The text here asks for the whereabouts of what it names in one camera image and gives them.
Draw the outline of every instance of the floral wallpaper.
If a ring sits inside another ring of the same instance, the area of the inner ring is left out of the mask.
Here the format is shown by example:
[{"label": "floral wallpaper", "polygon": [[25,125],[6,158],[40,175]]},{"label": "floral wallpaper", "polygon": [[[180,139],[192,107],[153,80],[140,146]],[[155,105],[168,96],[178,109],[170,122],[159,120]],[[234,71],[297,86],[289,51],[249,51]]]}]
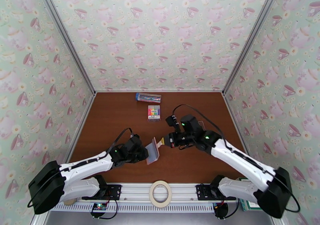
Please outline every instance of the floral wallpaper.
[{"label": "floral wallpaper", "polygon": [[29,224],[28,183],[63,162],[91,92],[42,0],[0,1],[0,224]]},{"label": "floral wallpaper", "polygon": [[276,0],[227,92],[253,157],[289,171],[297,225],[320,224],[319,30],[320,0]]},{"label": "floral wallpaper", "polygon": [[53,1],[97,91],[220,91],[265,0]]}]

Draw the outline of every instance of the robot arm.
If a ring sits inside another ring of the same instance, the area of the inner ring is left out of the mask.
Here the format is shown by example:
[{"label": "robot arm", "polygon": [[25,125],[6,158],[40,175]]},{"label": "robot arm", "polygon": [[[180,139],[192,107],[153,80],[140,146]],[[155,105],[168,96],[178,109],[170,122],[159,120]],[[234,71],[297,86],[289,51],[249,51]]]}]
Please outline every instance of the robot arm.
[{"label": "robot arm", "polygon": [[61,165],[56,161],[49,162],[28,186],[34,213],[44,213],[61,201],[77,197],[102,197],[107,186],[104,179],[99,175],[84,178],[147,157],[148,151],[142,146],[139,136],[131,135],[126,143],[112,147],[110,153],[104,151],[79,162]]},{"label": "robot arm", "polygon": [[270,216],[281,218],[290,199],[291,183],[288,172],[267,166],[238,150],[214,131],[203,130],[192,115],[181,118],[180,131],[174,115],[166,119],[175,128],[162,142],[171,148],[194,145],[197,149],[226,162],[247,177],[250,182],[217,176],[210,185],[214,197],[237,197],[257,203]]}]

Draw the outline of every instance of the wooden table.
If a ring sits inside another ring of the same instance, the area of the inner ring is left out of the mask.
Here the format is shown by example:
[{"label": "wooden table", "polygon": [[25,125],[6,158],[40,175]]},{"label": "wooden table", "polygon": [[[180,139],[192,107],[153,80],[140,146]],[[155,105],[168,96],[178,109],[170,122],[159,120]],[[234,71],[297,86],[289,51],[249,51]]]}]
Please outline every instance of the wooden table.
[{"label": "wooden table", "polygon": [[[98,93],[89,113],[81,136],[75,147],[71,162],[94,156],[111,145],[120,132],[131,127],[140,135],[144,146],[153,137],[159,141],[164,135],[173,132],[165,122],[172,110],[179,104],[189,104],[224,132],[227,140],[235,147],[243,150],[231,117],[220,93],[183,93],[162,92],[161,121],[148,122],[148,102],[135,100],[135,93]],[[178,120],[186,114],[193,114],[199,121],[203,120],[206,129],[214,128],[192,109],[186,106],[176,111]],[[129,138],[124,134],[118,143]],[[165,180],[169,183],[210,183],[222,174],[229,178],[242,176],[228,164],[214,158],[195,147],[179,150],[161,146],[158,161],[147,165],[145,161],[130,164],[104,172],[106,182],[154,182]]]}]

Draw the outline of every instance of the wall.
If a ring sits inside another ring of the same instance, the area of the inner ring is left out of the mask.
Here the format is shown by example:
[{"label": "wall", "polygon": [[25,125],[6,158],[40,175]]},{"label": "wall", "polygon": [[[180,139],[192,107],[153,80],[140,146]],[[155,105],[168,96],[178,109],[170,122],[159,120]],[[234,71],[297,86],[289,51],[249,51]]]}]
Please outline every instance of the wall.
[{"label": "wall", "polygon": [[53,0],[96,90],[222,90],[264,0]]},{"label": "wall", "polygon": [[29,224],[27,185],[63,161],[91,93],[42,1],[0,1],[0,224]]},{"label": "wall", "polygon": [[290,173],[301,205],[290,224],[320,224],[319,11],[319,0],[277,0],[227,92],[251,154]]}]

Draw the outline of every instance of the masking tape roll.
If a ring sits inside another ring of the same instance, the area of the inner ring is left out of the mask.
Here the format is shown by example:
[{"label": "masking tape roll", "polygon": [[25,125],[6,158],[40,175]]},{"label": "masking tape roll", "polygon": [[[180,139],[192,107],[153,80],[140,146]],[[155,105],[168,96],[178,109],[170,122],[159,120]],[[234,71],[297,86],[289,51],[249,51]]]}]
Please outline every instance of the masking tape roll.
[{"label": "masking tape roll", "polygon": [[[168,197],[163,202],[156,201],[154,196],[153,196],[153,191],[157,187],[164,187],[168,192]],[[171,188],[170,188],[169,184],[167,182],[163,181],[163,180],[158,180],[158,181],[154,182],[151,185],[150,190],[149,190],[149,199],[150,199],[152,205],[154,205],[155,207],[158,207],[158,208],[166,207],[170,203],[170,201],[172,199],[172,191],[171,191]]]}]

